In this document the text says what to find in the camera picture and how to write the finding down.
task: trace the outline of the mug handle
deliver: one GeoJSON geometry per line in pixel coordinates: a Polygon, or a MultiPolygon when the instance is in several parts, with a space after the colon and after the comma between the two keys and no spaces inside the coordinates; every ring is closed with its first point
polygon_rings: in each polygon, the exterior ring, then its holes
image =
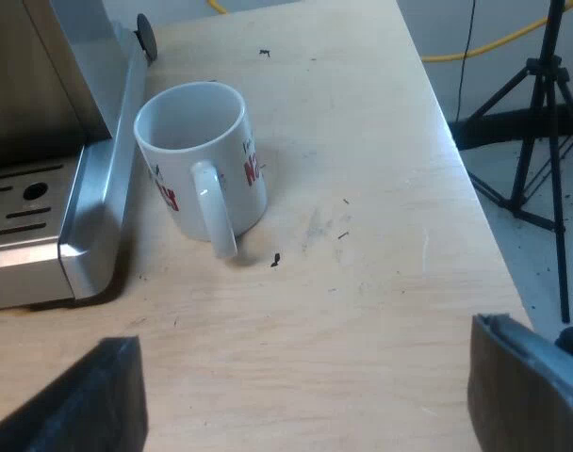
{"type": "Polygon", "coordinates": [[[237,241],[221,193],[218,171],[208,160],[195,163],[190,169],[197,200],[215,255],[220,258],[237,255],[237,241]]]}

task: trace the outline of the wooden table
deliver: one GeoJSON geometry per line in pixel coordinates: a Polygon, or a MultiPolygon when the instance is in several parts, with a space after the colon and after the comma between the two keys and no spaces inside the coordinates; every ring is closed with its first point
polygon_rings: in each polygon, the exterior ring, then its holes
{"type": "Polygon", "coordinates": [[[395,0],[157,40],[149,96],[201,79],[244,94],[268,211],[216,260],[140,164],[105,303],[0,312],[0,419],[102,337],[137,334],[147,450],[478,450],[471,316],[527,318],[395,0]]]}

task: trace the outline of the black tripod stand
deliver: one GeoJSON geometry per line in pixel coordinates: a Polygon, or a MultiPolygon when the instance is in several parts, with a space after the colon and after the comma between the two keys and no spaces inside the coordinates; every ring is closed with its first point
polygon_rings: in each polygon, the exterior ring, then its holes
{"type": "Polygon", "coordinates": [[[473,113],[462,125],[464,129],[483,114],[492,106],[498,103],[514,87],[516,87],[525,77],[535,76],[533,85],[532,102],[530,104],[530,115],[532,121],[536,121],[542,114],[542,106],[546,95],[547,109],[550,123],[550,136],[548,143],[550,146],[550,167],[552,171],[552,199],[554,204],[554,221],[543,218],[538,215],[526,212],[521,206],[526,202],[523,195],[525,184],[532,160],[533,143],[535,137],[525,137],[521,146],[519,163],[516,167],[515,181],[511,198],[506,199],[495,189],[479,179],[473,173],[469,173],[471,182],[475,188],[483,193],[487,199],[510,210],[516,218],[528,221],[540,228],[554,231],[557,244],[557,262],[559,269],[559,293],[561,296],[561,318],[564,323],[569,323],[569,294],[567,292],[567,264],[565,259],[565,226],[563,224],[563,194],[561,190],[561,169],[559,166],[559,134],[557,105],[555,99],[555,83],[565,99],[565,104],[569,109],[569,116],[573,121],[573,97],[567,86],[569,73],[567,69],[561,67],[561,59],[554,55],[559,36],[559,27],[563,17],[565,0],[551,0],[548,11],[548,21],[544,32],[542,42],[542,51],[539,58],[530,58],[527,60],[525,67],[519,71],[504,87],[494,94],[485,104],[483,104],[475,113],[473,113]]]}

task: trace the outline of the black knob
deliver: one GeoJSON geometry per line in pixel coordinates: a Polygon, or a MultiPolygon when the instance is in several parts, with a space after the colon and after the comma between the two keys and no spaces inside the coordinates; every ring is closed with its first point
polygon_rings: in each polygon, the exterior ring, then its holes
{"type": "Polygon", "coordinates": [[[136,36],[138,37],[139,45],[141,45],[144,52],[146,52],[148,59],[150,61],[155,61],[157,55],[156,39],[151,23],[148,22],[148,19],[146,19],[144,14],[140,13],[137,18],[137,24],[138,30],[134,33],[136,33],[136,36]]]}

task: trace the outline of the drip tray grille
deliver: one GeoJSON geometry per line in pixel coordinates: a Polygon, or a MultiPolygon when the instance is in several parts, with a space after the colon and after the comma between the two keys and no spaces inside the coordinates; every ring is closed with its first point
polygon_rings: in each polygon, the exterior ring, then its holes
{"type": "Polygon", "coordinates": [[[58,239],[78,157],[0,169],[0,249],[58,239]]]}

